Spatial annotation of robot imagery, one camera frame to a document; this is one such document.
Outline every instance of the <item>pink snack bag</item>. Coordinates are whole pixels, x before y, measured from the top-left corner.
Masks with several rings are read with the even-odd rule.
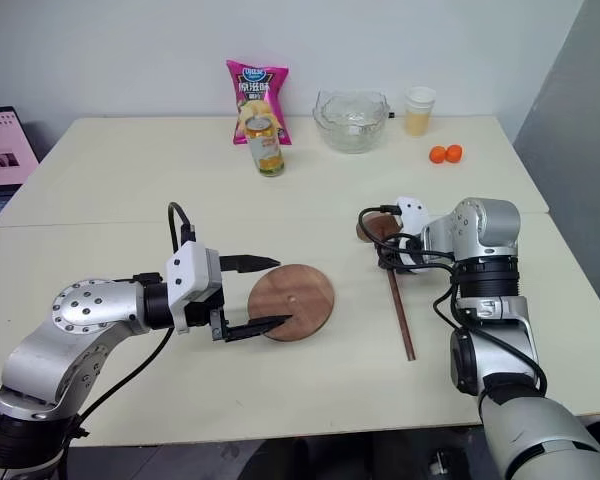
[[[291,145],[289,131],[284,124],[282,109],[278,101],[278,92],[282,82],[287,78],[286,67],[252,67],[243,63],[227,60],[231,73],[233,88],[236,91],[238,121],[233,134],[236,145],[247,143],[244,136],[245,124],[251,117],[258,115],[267,117],[278,130],[278,138],[282,145]]]

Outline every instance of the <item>wooden stick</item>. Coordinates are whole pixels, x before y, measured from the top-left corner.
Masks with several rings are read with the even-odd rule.
[[[396,273],[393,270],[387,270],[387,276],[389,277],[389,285],[391,286],[391,295],[393,295],[393,304],[395,305],[396,313],[398,314],[398,323],[400,324],[400,331],[402,332],[402,341],[404,342],[404,348],[407,350],[407,359],[411,362],[416,359],[416,352],[413,349],[413,342],[411,341],[411,335],[409,334],[407,316],[405,315],[404,307],[402,306],[402,298],[400,298],[400,290],[398,290]]]

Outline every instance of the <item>wooden cutting board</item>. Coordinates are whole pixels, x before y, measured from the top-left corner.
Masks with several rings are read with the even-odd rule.
[[[316,332],[333,310],[329,279],[308,265],[285,265],[258,280],[249,295],[249,317],[293,315],[265,335],[274,340],[301,340]]]

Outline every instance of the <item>floor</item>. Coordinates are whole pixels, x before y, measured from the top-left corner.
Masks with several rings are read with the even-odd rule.
[[[440,447],[465,450],[471,476],[498,479],[481,427],[463,429],[419,429],[388,432],[408,443],[415,460],[409,478],[442,478],[428,475],[432,453]],[[310,458],[320,464],[318,480],[363,480],[362,435],[309,437]],[[261,441],[169,445],[158,447],[72,448],[68,460],[69,480],[236,480]]]

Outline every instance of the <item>plastic cup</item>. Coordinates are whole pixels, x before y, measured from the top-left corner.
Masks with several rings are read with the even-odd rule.
[[[413,137],[420,137],[429,128],[429,117],[436,102],[436,91],[429,87],[413,87],[405,99],[405,128]]]

